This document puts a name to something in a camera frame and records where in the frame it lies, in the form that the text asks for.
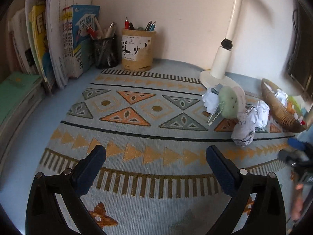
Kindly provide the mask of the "person's right hand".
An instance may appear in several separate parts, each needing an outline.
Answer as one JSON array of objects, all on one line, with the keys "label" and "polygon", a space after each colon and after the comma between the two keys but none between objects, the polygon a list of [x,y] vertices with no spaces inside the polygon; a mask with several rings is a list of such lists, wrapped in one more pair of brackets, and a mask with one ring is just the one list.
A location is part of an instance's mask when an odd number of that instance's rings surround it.
[{"label": "person's right hand", "polygon": [[303,184],[298,183],[295,185],[292,194],[292,206],[291,206],[291,219],[297,221],[301,217],[301,211],[303,208],[302,199]]}]

